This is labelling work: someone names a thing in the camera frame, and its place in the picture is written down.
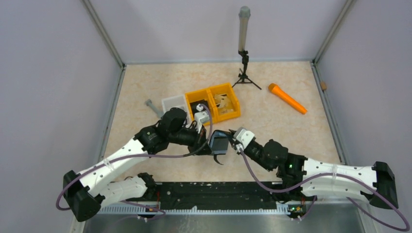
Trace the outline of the black leather card holder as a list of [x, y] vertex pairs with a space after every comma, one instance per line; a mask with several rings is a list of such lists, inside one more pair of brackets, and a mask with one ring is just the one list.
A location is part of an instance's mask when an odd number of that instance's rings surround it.
[[211, 155], [213, 156], [214, 161], [223, 165], [218, 161], [218, 155], [225, 155], [228, 151], [229, 138], [231, 134], [227, 131], [215, 130], [210, 138], [209, 147], [211, 149]]

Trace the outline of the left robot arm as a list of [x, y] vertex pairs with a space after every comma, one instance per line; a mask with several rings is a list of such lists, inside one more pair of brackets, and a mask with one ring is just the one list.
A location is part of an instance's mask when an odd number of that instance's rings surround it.
[[173, 107], [157, 123], [142, 128], [112, 155], [80, 172], [67, 172], [63, 176], [63, 190], [56, 200], [56, 208], [70, 210], [78, 222], [84, 222], [113, 203], [131, 198], [153, 199], [156, 184], [148, 173], [120, 182], [115, 179], [149, 158], [171, 159], [171, 155], [160, 154], [169, 144], [188, 148], [187, 154], [177, 155], [177, 158], [211, 154], [208, 145], [211, 130], [206, 130], [203, 125], [205, 122], [213, 125], [211, 112], [204, 104], [198, 104], [197, 110], [195, 120], [188, 124], [187, 113]]

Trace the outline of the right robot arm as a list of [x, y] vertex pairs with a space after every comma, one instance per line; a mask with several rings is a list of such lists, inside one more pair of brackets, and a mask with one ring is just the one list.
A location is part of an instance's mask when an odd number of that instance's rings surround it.
[[381, 209], [398, 208], [395, 175], [385, 162], [377, 161], [372, 166], [321, 162], [290, 153], [272, 139], [261, 145], [255, 134], [243, 127], [230, 130], [228, 138], [237, 154], [267, 171], [276, 171], [282, 180], [281, 189], [291, 200], [334, 196], [362, 200]]

